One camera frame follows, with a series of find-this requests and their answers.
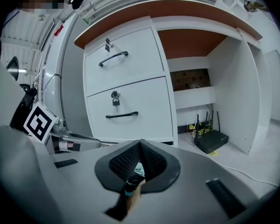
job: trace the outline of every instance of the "router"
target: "router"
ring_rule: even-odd
[[[199,131],[199,115],[197,115],[197,123],[196,123],[196,135],[194,138],[195,145],[204,153],[209,154],[218,148],[222,147],[224,144],[228,142],[229,137],[223,133],[221,133],[220,127],[220,119],[219,119],[219,112],[217,111],[218,116],[218,124],[219,124],[219,131],[213,130],[213,119],[214,119],[214,111],[212,112],[211,121],[210,121],[210,131],[205,133],[205,127],[203,130],[202,135],[198,135]],[[208,112],[206,112],[206,119],[205,123],[207,123]]]

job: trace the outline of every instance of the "red object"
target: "red object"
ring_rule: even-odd
[[[63,24],[60,25],[60,28],[54,33],[54,36],[58,36],[62,28],[63,28]]]

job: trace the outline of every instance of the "floor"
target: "floor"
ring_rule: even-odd
[[[193,146],[191,133],[178,135],[178,147],[199,153]],[[280,184],[280,123],[277,121],[271,120],[265,142],[260,150],[246,155],[232,143],[227,143],[219,148],[217,153],[218,156],[211,158],[222,165],[240,169],[259,180]],[[275,189],[268,184],[253,181],[237,171],[229,171],[246,183],[258,197]]]

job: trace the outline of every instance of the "drawer handle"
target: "drawer handle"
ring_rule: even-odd
[[[118,118],[118,117],[126,117],[126,116],[135,116],[138,115],[139,112],[135,111],[132,113],[127,113],[127,114],[119,114],[119,115],[106,115],[106,119],[112,119],[112,118]]]
[[[113,55],[113,56],[111,56],[111,57],[109,57],[109,58],[103,60],[102,62],[100,62],[100,63],[98,64],[98,66],[102,67],[104,62],[106,62],[106,61],[108,61],[108,60],[110,60],[110,59],[112,59],[112,58],[114,58],[114,57],[116,57],[116,56],[120,56],[120,55],[128,56],[129,53],[128,53],[127,51],[119,52],[119,53],[117,53],[117,54],[115,54],[115,55]]]

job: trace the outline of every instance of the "white drawer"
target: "white drawer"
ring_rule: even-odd
[[[112,41],[114,47],[107,55],[105,44],[85,58],[85,94],[90,96],[114,87],[164,76],[159,50],[151,28],[136,31]],[[99,63],[115,54],[120,55]]]
[[[120,105],[111,93],[119,91]],[[87,98],[93,136],[106,142],[148,139],[172,141],[172,120],[165,77],[121,86]],[[138,112],[137,116],[107,119],[106,115]]]

